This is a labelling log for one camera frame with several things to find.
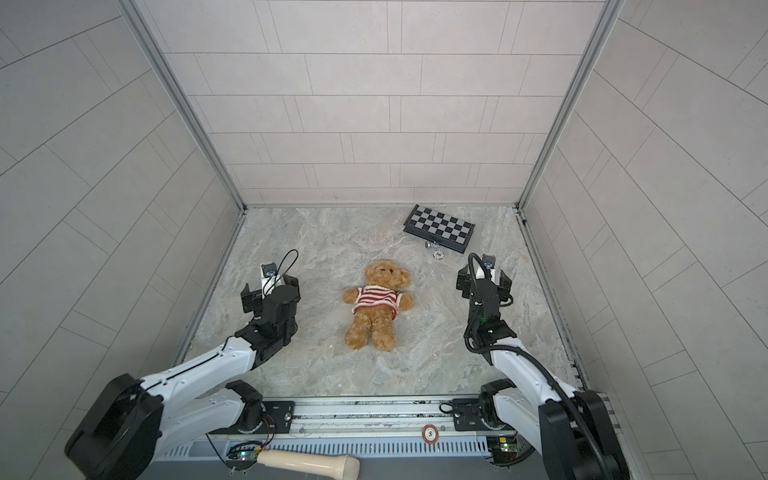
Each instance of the stuffed animal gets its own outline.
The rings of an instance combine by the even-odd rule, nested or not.
[[[366,269],[367,286],[347,290],[344,303],[354,305],[355,320],[347,329],[344,340],[349,348],[358,350],[368,343],[373,331],[373,346],[383,352],[395,347],[392,321],[398,312],[413,307],[413,298],[398,290],[411,283],[408,272],[388,260],[378,260]]]

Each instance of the side wall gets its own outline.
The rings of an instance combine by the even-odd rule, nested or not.
[[[246,203],[482,204],[519,199],[603,3],[137,6]]]
[[[2,2],[0,478],[81,477],[72,429],[173,361],[236,218],[112,2]]]
[[[627,0],[619,16],[528,224],[644,478],[762,479],[768,3]]]

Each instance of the gray marble surface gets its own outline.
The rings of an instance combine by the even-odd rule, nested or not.
[[[510,207],[438,206],[476,224],[467,254],[496,255],[512,278],[515,303],[502,310],[509,326],[556,376],[573,383],[572,369],[541,291],[528,249]],[[462,334],[467,300],[455,289],[467,255],[452,250],[435,260],[424,240],[402,231],[410,207],[257,208],[248,210],[240,236],[214,291],[187,358],[222,343],[250,317],[240,291],[260,285],[260,264],[280,262],[296,248],[290,271],[299,279],[299,331],[260,368],[242,375],[265,396],[428,395],[477,393],[502,378],[480,355],[466,350]],[[351,308],[345,289],[363,286],[374,260],[389,259],[411,273],[412,310],[395,320],[390,353],[372,343],[352,351],[344,332]]]

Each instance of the chessboard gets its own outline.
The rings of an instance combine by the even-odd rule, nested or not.
[[[451,250],[464,253],[475,230],[473,223],[465,222],[437,210],[416,205],[403,224],[404,232],[424,240],[438,243]]]

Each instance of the teddy bear's foot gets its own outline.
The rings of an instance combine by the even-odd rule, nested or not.
[[[359,350],[368,343],[371,333],[371,320],[361,313],[355,315],[354,323],[347,329],[344,340],[352,350]]]
[[[395,330],[390,319],[373,320],[373,346],[382,352],[395,348]]]

